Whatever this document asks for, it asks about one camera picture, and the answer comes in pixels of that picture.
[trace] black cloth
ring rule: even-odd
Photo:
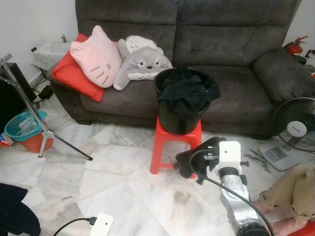
[[[219,142],[221,141],[226,141],[225,138],[218,138],[218,137],[213,137],[208,139],[207,141],[203,142],[200,144],[198,147],[181,152],[176,155],[176,160],[177,162],[174,164],[174,168],[176,170],[179,170],[179,174],[182,177],[189,178],[191,174],[193,173],[190,165],[189,165],[189,160],[191,156],[196,153],[199,150],[206,150],[208,147],[216,147],[219,148]],[[218,150],[212,151],[211,153],[213,154],[219,154]],[[199,172],[200,174],[207,176],[207,166],[210,167],[210,171],[219,163],[219,160],[205,160],[204,155],[207,155],[207,152],[200,152],[195,155],[195,157],[191,160],[191,165],[192,167]],[[198,176],[198,179],[196,181],[199,184],[202,184],[203,182],[203,177]]]
[[[205,111],[212,100],[220,97],[220,88],[213,78],[201,78],[185,66],[174,68],[165,78],[158,101],[166,101],[167,109],[188,122]]]
[[[0,183],[0,236],[8,232],[40,235],[38,218],[21,202],[27,192],[27,189]]]

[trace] wall socket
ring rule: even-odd
[[[314,55],[315,55],[315,49],[313,49],[313,50],[308,50],[307,53],[306,53],[306,55],[305,55],[305,57],[306,57],[306,58],[312,58],[312,57],[314,57]]]

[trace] pink hello kitty pillow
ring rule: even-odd
[[[102,88],[113,85],[122,60],[117,47],[101,26],[95,26],[85,42],[72,42],[70,54],[91,82]]]

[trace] gray sofa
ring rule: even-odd
[[[314,97],[315,80],[281,45],[300,0],[76,0],[78,30],[95,25],[110,39],[152,39],[173,66],[213,77],[221,98],[202,116],[204,129],[272,135],[272,116],[284,101]],[[50,76],[57,98],[78,123],[155,125],[153,81],[107,88],[101,102]]]

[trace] fan base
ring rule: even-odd
[[[278,137],[269,139],[258,147],[260,154],[279,171],[285,171],[301,163],[299,153]]]

